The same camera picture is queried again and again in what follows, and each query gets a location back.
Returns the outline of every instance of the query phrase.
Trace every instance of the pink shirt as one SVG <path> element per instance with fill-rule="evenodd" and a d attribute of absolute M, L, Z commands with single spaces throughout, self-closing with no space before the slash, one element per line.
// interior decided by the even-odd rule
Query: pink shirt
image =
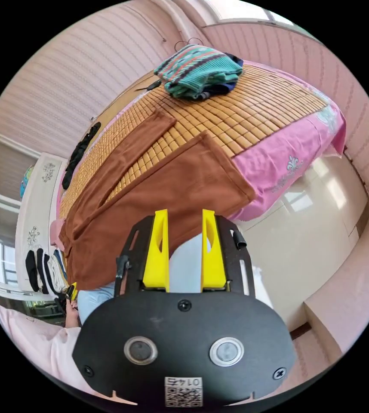
<path fill-rule="evenodd" d="M 105 397 L 84 380 L 73 361 L 72 352 L 80 327 L 63 328 L 0 306 L 0 324 L 32 363 L 56 379 L 92 395 L 121 403 L 135 404 L 114 396 Z"/>

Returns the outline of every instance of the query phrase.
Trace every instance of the pink bedsheet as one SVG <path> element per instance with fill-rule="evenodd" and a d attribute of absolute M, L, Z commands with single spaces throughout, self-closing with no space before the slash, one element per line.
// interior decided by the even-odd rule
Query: pink bedsheet
<path fill-rule="evenodd" d="M 244 64 L 277 73 L 306 87 L 327 103 L 323 110 L 290 124 L 233 158 L 239 171 L 254 188 L 256 198 L 230 219 L 250 221 L 265 213 L 316 158 L 321 155 L 342 155 L 346 121 L 339 107 L 331 99 L 301 79 L 259 63 L 245 61 Z M 143 95 L 138 96 L 117 114 L 86 151 L 84 157 L 104 132 Z M 57 199 L 57 216 L 61 199 L 61 196 Z"/>

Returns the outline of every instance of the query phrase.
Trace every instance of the bamboo mat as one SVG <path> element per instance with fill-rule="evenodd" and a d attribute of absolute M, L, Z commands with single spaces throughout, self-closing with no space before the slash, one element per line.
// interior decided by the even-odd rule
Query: bamboo mat
<path fill-rule="evenodd" d="M 245 65 L 235 89 L 203 102 L 172 98 L 158 87 L 133 104 L 91 149 L 60 204 L 60 217 L 67 216 L 88 181 L 114 148 L 156 109 L 177 119 L 115 185 L 108 199 L 143 172 L 157 164 L 200 132 L 208 130 L 214 141 L 233 157 L 272 133 L 326 106 L 318 96 L 274 72 Z"/>

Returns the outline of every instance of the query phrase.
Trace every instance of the floral decal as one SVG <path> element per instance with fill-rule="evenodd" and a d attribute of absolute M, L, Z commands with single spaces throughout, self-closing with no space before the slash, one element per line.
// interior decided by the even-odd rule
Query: floral decal
<path fill-rule="evenodd" d="M 48 182 L 51 178 L 52 178 L 52 174 L 54 172 L 55 169 L 55 165 L 51 162 L 46 163 L 44 165 L 43 171 L 44 171 L 44 175 L 41 177 L 41 179 L 44 182 Z"/>
<path fill-rule="evenodd" d="M 326 106 L 317 112 L 317 118 L 328 127 L 329 133 L 334 133 L 337 129 L 337 114 L 331 105 Z"/>
<path fill-rule="evenodd" d="M 36 247 L 36 244 L 38 243 L 38 236 L 40 235 L 40 232 L 38 231 L 38 228 L 34 226 L 28 233 L 27 236 L 27 244 L 29 249 L 33 249 Z"/>
<path fill-rule="evenodd" d="M 282 189 L 291 177 L 295 175 L 300 168 L 302 168 L 303 164 L 304 162 L 302 160 L 299 162 L 298 158 L 289 155 L 289 161 L 286 166 L 288 173 L 278 180 L 277 184 L 271 188 L 271 192 L 277 192 Z"/>

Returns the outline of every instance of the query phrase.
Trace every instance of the brown pants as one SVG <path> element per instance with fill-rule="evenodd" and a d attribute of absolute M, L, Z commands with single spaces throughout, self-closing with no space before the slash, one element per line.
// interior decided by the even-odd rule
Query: brown pants
<path fill-rule="evenodd" d="M 113 151 L 71 208 L 61 229 L 68 282 L 93 290 L 115 279 L 116 258 L 132 226 L 167 209 L 172 253 L 202 232 L 202 209 L 229 216 L 254 199 L 252 187 L 209 137 L 176 149 L 106 202 L 129 167 L 175 120 L 155 113 Z"/>

